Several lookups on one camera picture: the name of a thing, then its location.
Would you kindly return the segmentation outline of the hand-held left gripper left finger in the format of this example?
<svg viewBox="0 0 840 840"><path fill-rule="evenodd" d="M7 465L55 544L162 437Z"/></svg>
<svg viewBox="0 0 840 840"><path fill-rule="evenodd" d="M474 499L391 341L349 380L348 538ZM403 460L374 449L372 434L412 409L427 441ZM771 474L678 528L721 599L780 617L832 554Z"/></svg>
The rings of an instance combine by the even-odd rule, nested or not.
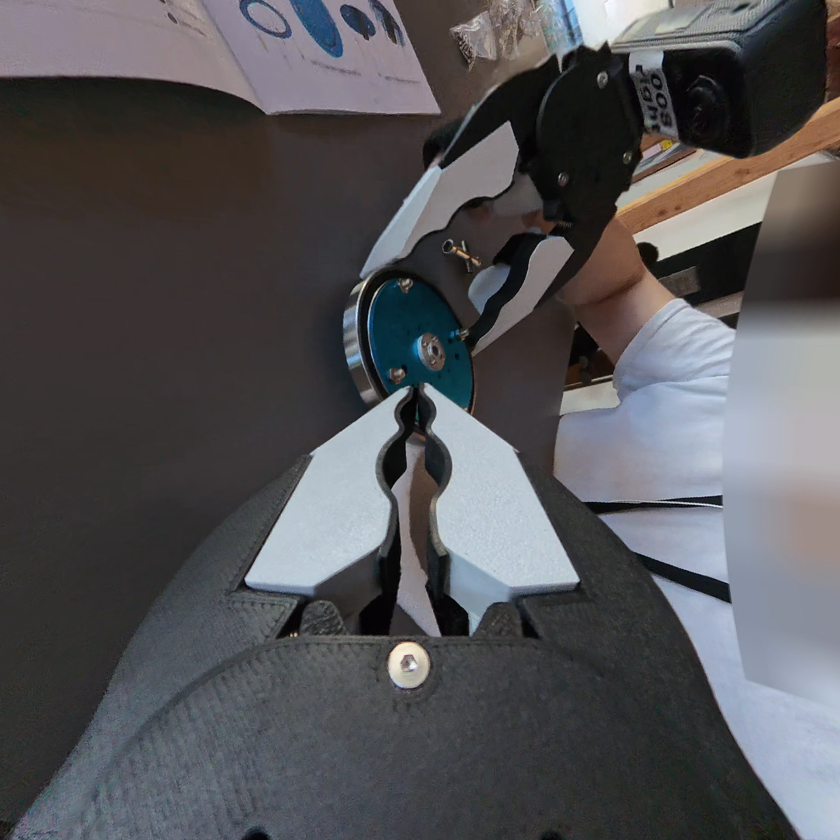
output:
<svg viewBox="0 0 840 840"><path fill-rule="evenodd" d="M392 489L416 397L403 387L310 453L245 574L249 589L329 601L361 631L391 629L401 578Z"/></svg>

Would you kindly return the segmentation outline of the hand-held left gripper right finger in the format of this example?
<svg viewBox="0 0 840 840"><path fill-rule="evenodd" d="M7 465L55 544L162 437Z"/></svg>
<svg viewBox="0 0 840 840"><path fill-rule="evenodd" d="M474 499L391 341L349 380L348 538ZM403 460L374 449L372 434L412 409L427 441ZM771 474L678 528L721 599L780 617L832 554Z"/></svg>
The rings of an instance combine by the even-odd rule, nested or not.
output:
<svg viewBox="0 0 840 840"><path fill-rule="evenodd" d="M430 502L427 584L441 634L472 634L487 609L572 592L581 579L518 451L420 385Z"/></svg>

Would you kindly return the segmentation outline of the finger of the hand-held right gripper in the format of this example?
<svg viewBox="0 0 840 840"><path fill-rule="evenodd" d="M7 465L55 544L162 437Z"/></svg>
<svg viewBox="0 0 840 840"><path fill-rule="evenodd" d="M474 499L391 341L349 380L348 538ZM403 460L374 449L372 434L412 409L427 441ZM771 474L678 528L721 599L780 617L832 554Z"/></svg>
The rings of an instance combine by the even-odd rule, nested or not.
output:
<svg viewBox="0 0 840 840"><path fill-rule="evenodd" d="M573 249L561 236L528 232L511 238L500 260L472 281L468 297L478 311L469 327L472 355L485 350L524 320L548 293Z"/></svg>
<svg viewBox="0 0 840 840"><path fill-rule="evenodd" d="M489 202L494 214L521 216L543 202L530 177L518 170L519 145L510 121L457 159L429 167L376 241L360 278L410 256L431 234L443 231L467 204Z"/></svg>

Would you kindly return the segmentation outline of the metal T-handle socket wrench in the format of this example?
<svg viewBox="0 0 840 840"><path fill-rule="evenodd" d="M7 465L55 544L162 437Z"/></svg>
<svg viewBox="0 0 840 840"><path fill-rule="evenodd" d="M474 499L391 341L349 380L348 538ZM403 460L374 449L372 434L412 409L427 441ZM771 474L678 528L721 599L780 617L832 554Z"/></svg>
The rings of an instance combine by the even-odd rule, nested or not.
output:
<svg viewBox="0 0 840 840"><path fill-rule="evenodd" d="M473 275L482 267L481 259L470 254L465 241L458 244L452 238L446 239L442 244L442 253L458 259L467 274Z"/></svg>

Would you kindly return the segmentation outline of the teal round metal disc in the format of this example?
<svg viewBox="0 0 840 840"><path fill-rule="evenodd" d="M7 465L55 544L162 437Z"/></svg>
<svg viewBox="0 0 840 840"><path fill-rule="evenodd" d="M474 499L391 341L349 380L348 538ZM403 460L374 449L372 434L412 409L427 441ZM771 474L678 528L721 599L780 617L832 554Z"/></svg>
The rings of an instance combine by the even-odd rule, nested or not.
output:
<svg viewBox="0 0 840 840"><path fill-rule="evenodd" d="M399 277L411 277L403 294ZM381 269L359 281L343 311L343 349L351 379L367 406L403 387L428 383L471 413L476 399L474 365L462 329L445 297L411 271ZM388 380L392 367L406 369L400 385Z"/></svg>

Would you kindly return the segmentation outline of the person's right forearm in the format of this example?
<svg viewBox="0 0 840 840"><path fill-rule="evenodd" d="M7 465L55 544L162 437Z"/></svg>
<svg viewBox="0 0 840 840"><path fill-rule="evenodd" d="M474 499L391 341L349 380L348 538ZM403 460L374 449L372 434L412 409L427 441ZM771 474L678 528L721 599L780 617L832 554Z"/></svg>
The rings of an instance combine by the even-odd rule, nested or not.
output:
<svg viewBox="0 0 840 840"><path fill-rule="evenodd" d="M675 299L645 266L634 237L616 217L560 297L613 363L643 326Z"/></svg>

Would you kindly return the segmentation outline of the clear plastic screw bag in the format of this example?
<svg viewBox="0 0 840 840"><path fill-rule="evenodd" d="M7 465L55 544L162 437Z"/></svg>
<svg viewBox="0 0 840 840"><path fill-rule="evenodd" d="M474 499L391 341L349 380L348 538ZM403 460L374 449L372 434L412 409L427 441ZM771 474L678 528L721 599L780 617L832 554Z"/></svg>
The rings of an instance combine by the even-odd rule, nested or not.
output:
<svg viewBox="0 0 840 840"><path fill-rule="evenodd" d="M579 28L563 1L491 1L487 11L502 46L513 47L522 37L541 35L549 50L573 47Z"/></svg>
<svg viewBox="0 0 840 840"><path fill-rule="evenodd" d="M488 10L451 27L449 34L469 69L478 62L498 61L497 34Z"/></svg>

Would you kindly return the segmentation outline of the white instruction booklet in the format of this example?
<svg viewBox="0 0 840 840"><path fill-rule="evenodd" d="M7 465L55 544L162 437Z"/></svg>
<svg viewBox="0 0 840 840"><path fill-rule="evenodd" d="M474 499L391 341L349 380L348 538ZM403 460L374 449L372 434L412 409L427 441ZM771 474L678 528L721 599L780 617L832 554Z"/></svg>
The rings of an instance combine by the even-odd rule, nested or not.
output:
<svg viewBox="0 0 840 840"><path fill-rule="evenodd" d="M2 1L3 78L172 81L264 114L439 114L394 2Z"/></svg>

